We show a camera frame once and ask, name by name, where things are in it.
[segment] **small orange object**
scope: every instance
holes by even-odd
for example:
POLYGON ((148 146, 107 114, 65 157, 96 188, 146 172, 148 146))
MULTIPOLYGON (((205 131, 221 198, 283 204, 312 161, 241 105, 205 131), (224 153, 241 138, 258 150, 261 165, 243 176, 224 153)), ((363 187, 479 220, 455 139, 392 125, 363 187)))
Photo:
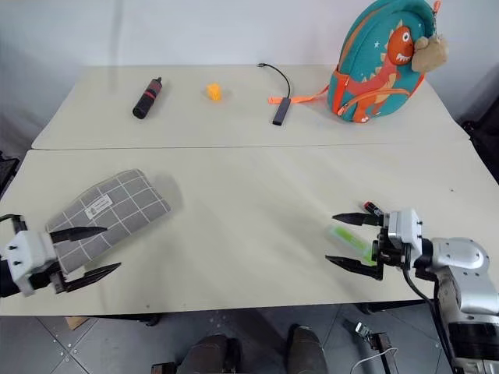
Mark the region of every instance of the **small orange object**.
POLYGON ((206 93, 213 101, 221 100, 221 87, 217 83, 208 84, 206 86, 206 93))

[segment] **gray tile floor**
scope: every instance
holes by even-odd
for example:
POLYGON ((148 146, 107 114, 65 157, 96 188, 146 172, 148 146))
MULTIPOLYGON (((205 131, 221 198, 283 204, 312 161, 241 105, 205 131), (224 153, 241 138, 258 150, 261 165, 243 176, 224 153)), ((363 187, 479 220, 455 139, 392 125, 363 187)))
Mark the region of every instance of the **gray tile floor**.
MULTIPOLYGON (((349 332, 349 322, 386 331, 399 348, 404 374, 451 374, 425 305, 373 315, 354 305, 215 310, 163 315, 148 327, 135 321, 90 319, 75 331, 63 317, 0 317, 0 372, 18 374, 149 373, 159 362, 181 361, 200 338, 213 333, 242 342, 245 372, 285 373, 282 354, 293 323, 310 326, 324 347, 330 373, 349 373, 369 345, 349 332)), ((355 374, 382 373, 379 358, 355 374)))

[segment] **green glue stick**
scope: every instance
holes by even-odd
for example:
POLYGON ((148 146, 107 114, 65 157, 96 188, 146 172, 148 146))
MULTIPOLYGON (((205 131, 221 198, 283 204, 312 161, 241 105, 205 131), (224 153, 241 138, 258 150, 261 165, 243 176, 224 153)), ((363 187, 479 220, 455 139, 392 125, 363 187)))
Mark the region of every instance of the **green glue stick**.
POLYGON ((359 238, 350 230, 347 230, 342 226, 333 226, 329 230, 329 233, 343 244, 354 249, 368 265, 376 265, 376 261, 371 259, 373 250, 372 245, 369 242, 359 238))

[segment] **black bottle with red band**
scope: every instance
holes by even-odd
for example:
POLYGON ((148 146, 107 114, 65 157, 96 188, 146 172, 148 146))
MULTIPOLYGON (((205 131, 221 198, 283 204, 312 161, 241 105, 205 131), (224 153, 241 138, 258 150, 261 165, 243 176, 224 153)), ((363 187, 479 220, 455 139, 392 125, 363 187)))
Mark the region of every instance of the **black bottle with red band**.
POLYGON ((151 80, 149 86, 147 86, 146 90, 143 92, 139 102, 132 110, 133 115, 135 115, 138 119, 145 118, 150 107, 153 106, 154 100, 156 100, 156 97, 162 87, 161 77, 151 80))

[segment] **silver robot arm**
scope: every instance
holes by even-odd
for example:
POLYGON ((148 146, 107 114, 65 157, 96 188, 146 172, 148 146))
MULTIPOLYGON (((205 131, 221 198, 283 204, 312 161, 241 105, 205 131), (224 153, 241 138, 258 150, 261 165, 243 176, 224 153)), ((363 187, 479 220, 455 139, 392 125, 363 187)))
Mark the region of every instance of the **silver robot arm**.
POLYGON ((429 305, 442 347, 456 374, 499 373, 499 296, 488 269, 485 249, 468 238, 423 238, 423 222, 413 209, 386 213, 376 222, 361 213, 334 216, 350 224, 381 226, 373 242, 376 266, 343 257, 327 258, 353 273, 383 278, 383 266, 402 269, 404 278, 429 305), (433 281, 433 300, 411 281, 433 281))
POLYGON ((499 372, 499 297, 487 273, 487 252, 467 238, 431 243, 434 253, 426 271, 437 277, 452 367, 464 373, 499 372))

